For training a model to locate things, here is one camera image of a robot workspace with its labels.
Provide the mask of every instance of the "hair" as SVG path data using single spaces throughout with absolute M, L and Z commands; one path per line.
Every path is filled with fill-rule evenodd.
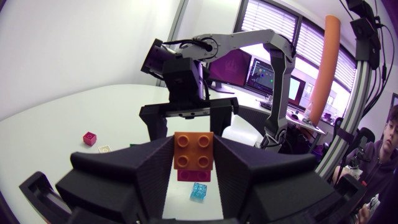
M 395 105 L 391 108 L 388 114 L 388 121 L 398 122 L 398 105 Z

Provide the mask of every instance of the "desk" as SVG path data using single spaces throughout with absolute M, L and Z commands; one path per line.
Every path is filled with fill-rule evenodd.
M 265 121 L 267 117 L 271 114 L 271 111 L 263 108 L 260 106 L 259 101 L 264 101 L 263 98 L 258 98 L 252 96 L 248 93 L 243 91 L 239 91 L 237 89 L 233 89 L 235 94 L 227 94 L 227 93 L 216 93 L 213 92 L 210 96 L 214 98 L 227 98 L 227 97 L 237 97 L 239 102 L 239 113 L 238 115 L 245 119 L 248 123 L 250 123 L 253 127 L 257 129 L 257 131 L 265 135 Z M 298 119 L 293 119 L 289 114 L 286 115 L 286 120 L 288 123 L 296 124 L 300 127 L 306 128 L 308 130 L 314 131 L 317 135 L 315 136 L 314 141 L 311 144 L 309 152 L 311 152 L 315 146 L 317 145 L 320 137 L 325 135 L 326 133 L 323 132 L 320 128 L 315 128 L 312 125 L 305 124 L 302 122 L 303 115 L 298 114 Z
M 0 191 L 21 223 L 44 223 L 19 190 L 35 171 L 42 171 L 52 187 L 71 169 L 73 152 L 98 153 L 149 142 L 147 127 L 138 116 L 141 106 L 168 102 L 166 88 L 147 85 L 112 85 L 60 98 L 0 122 Z M 210 117 L 191 120 L 169 118 L 168 136 L 175 131 L 209 131 Z M 82 136 L 90 131 L 97 142 L 89 147 Z M 233 116 L 223 137 L 254 145 L 262 136 L 239 116 Z M 215 169 L 211 171 L 206 199 L 192 202 L 192 182 L 177 182 L 172 169 L 164 218 L 214 220 L 223 218 Z

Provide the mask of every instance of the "person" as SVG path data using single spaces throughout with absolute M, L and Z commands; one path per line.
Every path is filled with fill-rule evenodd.
M 398 171 L 394 172 L 394 176 L 386 191 L 383 202 L 380 203 L 374 214 L 370 216 L 368 208 L 364 206 L 358 212 L 356 224 L 377 224 L 377 223 L 394 223 L 398 220 Z
M 384 197 L 389 182 L 392 180 L 394 170 L 398 166 L 398 105 L 391 108 L 387 123 L 383 130 L 383 139 L 375 143 L 369 142 L 364 148 L 364 157 L 370 159 L 369 162 L 360 160 L 359 169 L 363 173 L 359 177 L 359 182 L 366 186 L 366 193 L 358 205 L 370 202 L 379 194 L 379 198 Z M 353 150 L 348 156 L 349 161 L 356 154 L 358 149 Z M 340 167 L 336 167 L 333 174 L 333 181 L 336 182 Z M 343 170 L 342 175 L 349 174 Z

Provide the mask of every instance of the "computer monitor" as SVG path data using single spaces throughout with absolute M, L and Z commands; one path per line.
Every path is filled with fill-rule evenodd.
M 272 95 L 274 70 L 271 65 L 255 58 L 245 87 L 264 96 Z
M 289 88 L 289 103 L 299 106 L 301 97 L 305 87 L 305 81 L 290 76 L 290 88 Z
M 236 49 L 211 62 L 209 65 L 210 76 L 207 80 L 216 82 L 216 86 L 210 88 L 223 93 L 231 93 L 229 90 L 222 88 L 221 83 L 244 87 L 250 61 L 251 54 L 241 49 Z
M 290 76 L 289 103 L 299 106 L 303 95 L 305 81 Z M 274 70 L 271 65 L 257 58 L 246 81 L 246 88 L 262 95 L 272 95 L 274 89 Z

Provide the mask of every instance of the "window blind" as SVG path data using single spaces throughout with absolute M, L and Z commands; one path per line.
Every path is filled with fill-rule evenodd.
M 302 22 L 297 41 L 297 53 L 315 65 L 321 64 L 323 34 L 305 21 Z
M 244 15 L 242 30 L 272 29 L 293 42 L 297 17 L 268 3 L 249 0 Z
M 340 48 L 337 58 L 335 79 L 351 91 L 354 85 L 355 72 L 355 61 Z

